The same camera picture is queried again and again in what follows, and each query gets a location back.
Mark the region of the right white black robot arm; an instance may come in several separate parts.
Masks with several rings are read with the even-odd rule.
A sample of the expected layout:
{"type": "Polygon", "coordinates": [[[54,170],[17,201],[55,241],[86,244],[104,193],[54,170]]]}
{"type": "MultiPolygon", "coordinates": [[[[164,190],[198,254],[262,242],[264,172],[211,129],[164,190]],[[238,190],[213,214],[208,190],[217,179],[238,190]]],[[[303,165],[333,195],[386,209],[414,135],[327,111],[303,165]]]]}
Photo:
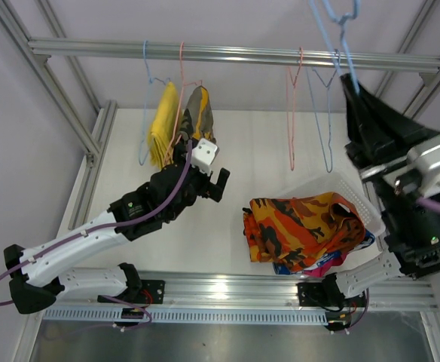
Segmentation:
{"type": "Polygon", "coordinates": [[[347,157],[383,206],[385,248],[358,267],[298,284],[300,305],[335,313],[390,278],[440,272],[440,130],[425,127],[341,76],[347,157]]]}

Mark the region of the pink trousers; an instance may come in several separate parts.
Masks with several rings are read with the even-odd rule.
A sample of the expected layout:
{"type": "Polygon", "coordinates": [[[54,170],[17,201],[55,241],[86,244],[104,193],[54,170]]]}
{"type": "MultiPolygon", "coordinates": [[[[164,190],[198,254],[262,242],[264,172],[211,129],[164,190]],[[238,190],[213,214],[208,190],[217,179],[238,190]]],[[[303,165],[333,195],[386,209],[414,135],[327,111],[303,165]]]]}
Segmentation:
{"type": "Polygon", "coordinates": [[[321,266],[317,266],[314,269],[309,270],[303,270],[304,275],[308,275],[315,278],[321,278],[323,277],[331,268],[340,266],[344,263],[344,260],[347,257],[345,255],[340,255],[338,257],[335,257],[334,259],[330,259],[326,263],[324,263],[321,266]]]}

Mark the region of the orange camouflage trousers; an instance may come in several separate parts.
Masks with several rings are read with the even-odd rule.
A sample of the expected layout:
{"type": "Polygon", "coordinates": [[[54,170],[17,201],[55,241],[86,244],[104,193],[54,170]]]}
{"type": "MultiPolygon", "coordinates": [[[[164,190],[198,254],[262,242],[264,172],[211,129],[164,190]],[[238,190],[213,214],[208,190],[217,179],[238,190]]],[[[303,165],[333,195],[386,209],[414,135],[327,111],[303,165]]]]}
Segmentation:
{"type": "Polygon", "coordinates": [[[336,192],[306,198],[254,198],[243,209],[252,262],[301,272],[327,253],[349,253],[366,228],[356,207],[336,192]]]}

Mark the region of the white plastic basket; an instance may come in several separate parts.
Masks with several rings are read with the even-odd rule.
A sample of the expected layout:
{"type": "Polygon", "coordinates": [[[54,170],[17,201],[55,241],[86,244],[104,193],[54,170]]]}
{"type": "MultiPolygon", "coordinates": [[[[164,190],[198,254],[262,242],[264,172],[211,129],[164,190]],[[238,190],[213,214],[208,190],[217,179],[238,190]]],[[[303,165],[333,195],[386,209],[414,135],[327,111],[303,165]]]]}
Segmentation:
{"type": "Polygon", "coordinates": [[[367,199],[364,192],[342,172],[332,171],[300,181],[297,185],[283,189],[274,196],[278,198],[306,198],[326,192],[336,192],[353,204],[364,226],[375,237],[386,231],[380,211],[367,199]]]}

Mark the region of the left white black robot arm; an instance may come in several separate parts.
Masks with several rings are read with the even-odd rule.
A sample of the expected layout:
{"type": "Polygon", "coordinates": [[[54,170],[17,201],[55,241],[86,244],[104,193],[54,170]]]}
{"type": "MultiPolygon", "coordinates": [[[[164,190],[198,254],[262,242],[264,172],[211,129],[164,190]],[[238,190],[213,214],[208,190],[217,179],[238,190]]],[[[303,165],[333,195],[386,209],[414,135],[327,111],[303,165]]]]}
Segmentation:
{"type": "Polygon", "coordinates": [[[111,203],[97,218],[37,247],[7,247],[9,290],[18,312],[36,313],[61,299],[138,302],[144,288],[134,265],[123,262],[113,268],[88,269],[78,264],[160,230],[197,198],[219,202],[230,173],[222,168],[212,183],[217,154],[218,146],[205,138],[179,143],[172,164],[111,203]]]}

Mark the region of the green camouflage trousers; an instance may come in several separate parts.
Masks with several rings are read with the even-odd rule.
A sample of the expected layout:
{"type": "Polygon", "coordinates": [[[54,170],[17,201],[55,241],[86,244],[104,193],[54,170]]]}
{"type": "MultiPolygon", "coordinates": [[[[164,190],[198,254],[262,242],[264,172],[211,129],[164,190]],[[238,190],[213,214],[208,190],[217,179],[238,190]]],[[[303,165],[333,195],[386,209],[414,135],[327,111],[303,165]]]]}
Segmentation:
{"type": "Polygon", "coordinates": [[[196,87],[187,101],[179,120],[174,140],[199,141],[204,138],[214,144],[214,118],[210,104],[209,92],[204,86],[196,87]]]}

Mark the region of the pink hanger with camouflage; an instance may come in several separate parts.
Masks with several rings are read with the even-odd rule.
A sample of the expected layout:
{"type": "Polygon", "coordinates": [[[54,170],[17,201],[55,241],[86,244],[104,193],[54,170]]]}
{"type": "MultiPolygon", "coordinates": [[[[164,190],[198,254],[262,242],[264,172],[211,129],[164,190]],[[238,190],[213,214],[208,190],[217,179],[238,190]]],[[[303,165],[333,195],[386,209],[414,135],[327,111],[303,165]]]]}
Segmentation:
{"type": "Polygon", "coordinates": [[[177,132],[177,128],[179,125],[179,118],[180,118],[180,111],[182,110],[182,101],[183,101],[183,96],[184,96],[184,92],[185,92],[185,88],[191,86],[191,85],[202,85],[203,81],[197,80],[197,81],[191,81],[191,82],[187,82],[185,80],[185,70],[184,70],[184,66],[183,66],[183,52],[184,52],[184,47],[185,47],[185,43],[182,41],[180,46],[179,46],[179,68],[180,68],[180,76],[181,76],[181,81],[182,81],[182,85],[181,85],[181,89],[180,89],[180,93],[179,93],[179,102],[178,102],[178,107],[176,110],[176,117],[175,117],[175,121],[173,124],[173,131],[172,131],[172,137],[170,139],[170,142],[167,146],[167,150],[165,152],[164,158],[163,158],[163,164],[167,165],[169,164],[172,159],[173,159],[173,147],[175,144],[177,144],[177,138],[176,138],[176,132],[177,132]]]}

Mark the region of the pink wire hanger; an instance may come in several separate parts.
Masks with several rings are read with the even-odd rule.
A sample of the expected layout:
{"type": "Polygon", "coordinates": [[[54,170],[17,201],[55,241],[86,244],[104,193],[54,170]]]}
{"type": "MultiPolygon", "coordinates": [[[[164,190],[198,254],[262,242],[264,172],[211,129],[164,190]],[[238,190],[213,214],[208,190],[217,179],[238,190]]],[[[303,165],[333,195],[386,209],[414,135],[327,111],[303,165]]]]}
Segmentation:
{"type": "Polygon", "coordinates": [[[289,169],[295,170],[295,113],[297,100],[298,77],[303,66],[304,52],[303,48],[298,49],[298,62],[296,71],[292,71],[291,66],[286,67],[286,126],[287,126],[287,144],[289,151],[289,169]]]}

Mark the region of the blue hanger with blue trousers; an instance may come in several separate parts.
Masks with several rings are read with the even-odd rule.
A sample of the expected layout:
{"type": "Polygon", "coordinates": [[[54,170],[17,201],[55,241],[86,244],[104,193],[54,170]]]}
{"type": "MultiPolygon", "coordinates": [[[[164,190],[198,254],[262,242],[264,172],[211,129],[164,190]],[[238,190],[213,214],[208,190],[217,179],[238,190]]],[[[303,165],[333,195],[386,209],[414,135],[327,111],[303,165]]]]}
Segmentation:
{"type": "Polygon", "coordinates": [[[306,70],[305,74],[313,114],[313,128],[315,136],[313,144],[315,145],[317,154],[320,157],[320,163],[323,167],[323,170],[327,174],[330,174],[334,170],[335,165],[334,149],[332,145],[332,89],[334,82],[338,78],[338,70],[334,68],[329,78],[323,77],[321,72],[316,67],[306,70]],[[323,95],[325,96],[325,109],[322,111],[320,110],[317,102],[317,96],[314,94],[314,81],[317,81],[318,85],[322,87],[323,95]]]}

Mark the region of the blue hanger with orange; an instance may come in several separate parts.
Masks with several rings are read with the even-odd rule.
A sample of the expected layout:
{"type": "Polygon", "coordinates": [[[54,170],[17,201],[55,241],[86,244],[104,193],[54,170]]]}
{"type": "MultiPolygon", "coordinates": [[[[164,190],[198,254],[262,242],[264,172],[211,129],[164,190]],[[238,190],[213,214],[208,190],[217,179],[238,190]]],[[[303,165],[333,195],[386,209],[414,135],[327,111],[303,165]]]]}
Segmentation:
{"type": "MultiPolygon", "coordinates": [[[[327,33],[327,30],[324,26],[324,23],[322,21],[322,18],[320,16],[320,12],[319,12],[319,9],[316,5],[316,1],[309,0],[307,3],[310,6],[310,10],[313,14],[314,20],[316,21],[316,25],[322,35],[323,41],[325,42],[325,45],[328,48],[328,51],[333,53],[334,48],[333,48],[331,39],[327,33]]],[[[360,5],[361,5],[361,1],[353,0],[353,7],[352,7],[351,12],[345,12],[343,14],[336,14],[334,8],[332,7],[332,5],[330,4],[329,1],[322,1],[322,7],[324,8],[324,10],[326,12],[327,17],[329,18],[329,20],[333,24],[338,26],[338,28],[340,30],[339,42],[340,42],[342,49],[344,50],[344,54],[345,54],[346,61],[347,61],[347,67],[350,71],[350,77],[351,77],[351,81],[353,83],[353,88],[354,88],[356,95],[360,95],[360,85],[359,85],[358,77],[356,75],[355,66],[353,64],[353,58],[352,58],[352,54],[350,51],[350,47],[347,42],[346,33],[347,33],[347,24],[350,21],[354,21],[358,18],[359,12],[360,12],[360,5]]]]}

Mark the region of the blue white patterned trousers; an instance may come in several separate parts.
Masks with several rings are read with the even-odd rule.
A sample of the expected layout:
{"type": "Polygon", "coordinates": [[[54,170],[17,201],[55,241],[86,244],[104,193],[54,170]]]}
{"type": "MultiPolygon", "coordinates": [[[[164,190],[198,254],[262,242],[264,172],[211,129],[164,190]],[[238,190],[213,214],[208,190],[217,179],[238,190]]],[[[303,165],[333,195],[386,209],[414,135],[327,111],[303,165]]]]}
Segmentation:
{"type": "MultiPolygon", "coordinates": [[[[338,257],[340,255],[347,256],[349,253],[353,253],[362,249],[365,249],[367,247],[370,247],[375,241],[375,236],[370,233],[370,231],[367,231],[365,234],[364,240],[354,247],[351,251],[348,253],[341,253],[340,251],[335,251],[332,253],[325,253],[319,260],[317,260],[311,267],[306,268],[306,270],[314,269],[317,266],[321,266],[330,259],[334,259],[335,257],[338,257]]],[[[303,275],[302,271],[289,271],[284,265],[274,263],[273,264],[273,270],[276,275],[303,275]]]]}

